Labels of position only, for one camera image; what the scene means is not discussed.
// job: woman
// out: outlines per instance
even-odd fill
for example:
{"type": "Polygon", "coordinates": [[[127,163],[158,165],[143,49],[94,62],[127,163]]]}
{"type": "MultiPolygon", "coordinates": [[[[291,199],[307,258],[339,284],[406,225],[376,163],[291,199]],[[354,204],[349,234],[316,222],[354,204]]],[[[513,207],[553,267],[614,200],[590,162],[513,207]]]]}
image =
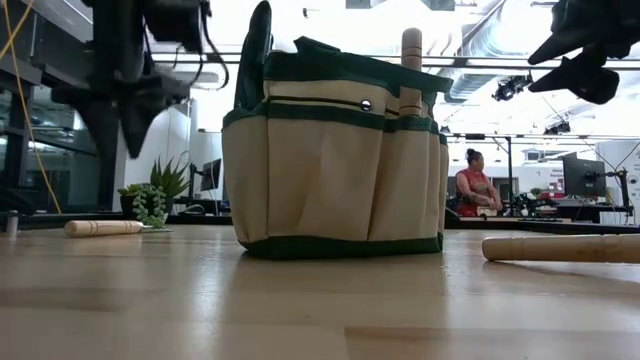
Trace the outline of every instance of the woman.
{"type": "Polygon", "coordinates": [[[457,212],[461,216],[478,216],[478,206],[502,210],[500,195],[489,178],[482,173],[484,157],[478,151],[467,150],[469,167],[456,175],[457,212]]]}

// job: yellow cable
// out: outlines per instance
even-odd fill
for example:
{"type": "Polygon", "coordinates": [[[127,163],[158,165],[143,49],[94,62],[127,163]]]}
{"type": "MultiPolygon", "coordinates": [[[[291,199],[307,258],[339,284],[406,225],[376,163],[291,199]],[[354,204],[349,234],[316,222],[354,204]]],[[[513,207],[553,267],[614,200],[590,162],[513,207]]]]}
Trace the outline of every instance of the yellow cable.
{"type": "MultiPolygon", "coordinates": [[[[7,31],[9,31],[8,35],[9,35],[9,40],[7,41],[7,43],[4,45],[4,47],[2,48],[2,51],[0,51],[0,59],[2,59],[2,57],[4,56],[4,54],[7,53],[7,51],[9,50],[9,47],[13,44],[13,41],[16,37],[16,35],[18,35],[18,31],[20,31],[20,29],[22,28],[22,25],[24,25],[24,22],[27,21],[27,17],[29,16],[29,12],[31,11],[31,8],[33,7],[33,3],[35,0],[31,0],[29,1],[29,4],[27,4],[27,8],[24,10],[24,13],[22,14],[22,17],[20,18],[20,21],[18,21],[18,25],[16,25],[16,29],[15,31],[12,33],[11,29],[9,28],[9,20],[7,20],[7,31]]],[[[7,10],[7,2],[8,0],[3,1],[4,3],[4,8],[5,8],[5,12],[9,12],[9,10],[7,10]]]]}
{"type": "Polygon", "coordinates": [[[44,170],[44,166],[42,165],[42,159],[40,158],[40,152],[38,151],[38,147],[36,146],[36,141],[33,137],[33,127],[31,126],[31,117],[29,116],[29,111],[27,110],[27,101],[24,98],[24,92],[22,91],[22,80],[20,79],[20,70],[18,69],[18,60],[16,59],[16,51],[13,47],[13,39],[15,35],[20,31],[20,27],[24,23],[24,19],[29,15],[29,11],[31,10],[31,6],[35,0],[31,0],[29,5],[27,5],[27,9],[25,10],[24,15],[22,15],[22,19],[16,26],[15,31],[11,31],[11,24],[9,18],[9,4],[7,1],[4,3],[4,18],[7,22],[7,32],[9,34],[8,46],[5,45],[5,48],[0,52],[0,58],[6,53],[6,49],[11,48],[11,57],[13,58],[13,68],[16,71],[16,82],[18,83],[18,92],[20,96],[20,102],[22,103],[22,111],[24,113],[24,120],[27,123],[27,127],[29,128],[29,137],[31,142],[33,143],[33,151],[36,154],[36,160],[38,160],[38,166],[40,167],[40,172],[42,173],[42,177],[44,178],[44,183],[47,185],[47,189],[49,190],[49,194],[53,198],[53,202],[56,205],[56,210],[58,210],[58,214],[62,214],[62,210],[60,210],[60,204],[58,204],[58,199],[56,198],[56,194],[53,192],[53,188],[49,183],[49,178],[47,177],[47,173],[44,170]]]}

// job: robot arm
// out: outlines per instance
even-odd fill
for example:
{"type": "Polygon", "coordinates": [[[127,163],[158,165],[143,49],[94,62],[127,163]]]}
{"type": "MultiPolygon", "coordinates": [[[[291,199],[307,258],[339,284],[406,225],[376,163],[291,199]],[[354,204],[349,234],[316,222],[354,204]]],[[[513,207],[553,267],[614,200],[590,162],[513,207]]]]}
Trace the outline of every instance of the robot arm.
{"type": "MultiPolygon", "coordinates": [[[[93,9],[93,41],[88,44],[93,54],[92,72],[87,76],[89,87],[55,88],[52,100],[76,108],[103,157],[115,156],[117,144],[113,136],[121,124],[129,154],[137,158],[153,119],[189,98],[191,85],[156,71],[145,49],[149,46],[146,30],[159,42],[177,42],[187,52],[202,55],[200,29],[206,30],[206,17],[211,14],[209,2],[83,2],[93,9]]],[[[217,61],[222,63],[219,55],[217,61]]]]}
{"type": "Polygon", "coordinates": [[[595,104],[611,100],[620,76],[603,69],[607,58],[629,56],[640,41],[640,1],[560,0],[552,9],[553,34],[529,58],[531,65],[583,48],[573,59],[529,87],[532,92],[568,89],[595,104]]]}

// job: metal grommet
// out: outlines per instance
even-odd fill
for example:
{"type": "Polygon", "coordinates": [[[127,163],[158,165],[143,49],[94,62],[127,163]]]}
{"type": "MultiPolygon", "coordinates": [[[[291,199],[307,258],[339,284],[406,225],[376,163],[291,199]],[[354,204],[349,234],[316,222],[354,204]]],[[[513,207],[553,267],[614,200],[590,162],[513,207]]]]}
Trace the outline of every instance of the metal grommet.
{"type": "Polygon", "coordinates": [[[373,104],[370,100],[364,99],[360,102],[360,109],[363,111],[371,111],[373,109],[373,104]]]}

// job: wooden handle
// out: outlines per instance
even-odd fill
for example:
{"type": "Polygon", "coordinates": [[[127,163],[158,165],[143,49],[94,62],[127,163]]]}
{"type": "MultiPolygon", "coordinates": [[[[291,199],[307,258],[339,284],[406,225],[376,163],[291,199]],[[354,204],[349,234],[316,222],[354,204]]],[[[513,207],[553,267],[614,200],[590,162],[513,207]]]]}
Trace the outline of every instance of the wooden handle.
{"type": "Polygon", "coordinates": [[[69,221],[64,232],[70,237],[136,234],[143,225],[137,221],[69,221]]]}
{"type": "Polygon", "coordinates": [[[640,263],[640,234],[487,238],[487,260],[640,263]]]}
{"type": "MultiPolygon", "coordinates": [[[[402,66],[422,71],[422,32],[407,29],[402,33],[402,66]]],[[[422,92],[416,89],[400,88],[400,116],[422,116],[422,92]]]]}

